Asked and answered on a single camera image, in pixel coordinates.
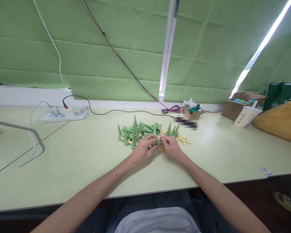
left hand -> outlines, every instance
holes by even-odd
[[[154,134],[149,134],[145,136],[144,138],[141,138],[138,142],[138,145],[133,150],[133,152],[128,157],[130,161],[132,162],[133,166],[137,166],[147,159],[149,159],[153,152],[161,148],[162,146],[154,146],[153,143],[157,142],[158,138]]]

gray shirt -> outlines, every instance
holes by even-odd
[[[192,216],[183,208],[168,207],[140,210],[127,215],[117,226],[115,233],[198,233]]]

floor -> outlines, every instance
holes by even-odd
[[[265,180],[233,183],[226,185],[236,194],[253,213],[268,227],[272,233],[291,233],[291,213],[281,207],[272,197],[272,191],[288,193],[291,190],[291,175],[271,177]],[[191,189],[190,193],[200,192]],[[112,201],[104,200],[100,206],[108,207]],[[38,212],[41,215],[51,214],[59,206],[27,210],[26,214]],[[0,215],[24,214],[23,211],[1,213]],[[0,233],[27,233],[40,224],[43,219],[0,221]]]

power strip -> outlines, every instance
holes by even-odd
[[[46,116],[42,117],[40,121],[43,123],[51,123],[51,122],[60,122],[60,121],[71,121],[71,120],[84,120],[88,117],[87,112],[83,112],[82,114],[75,113],[75,116],[73,117],[65,117],[64,114],[59,115],[56,118],[53,118],[50,114],[47,114]]]

green window blind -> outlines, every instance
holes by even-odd
[[[165,101],[225,103],[286,0],[180,1]]]
[[[239,87],[259,94],[269,83],[291,81],[291,6]]]
[[[62,76],[90,99],[155,101],[116,56],[77,0],[36,0],[62,57]],[[87,0],[136,77],[158,97],[169,0]],[[32,0],[0,1],[0,83],[64,88],[59,59]]]

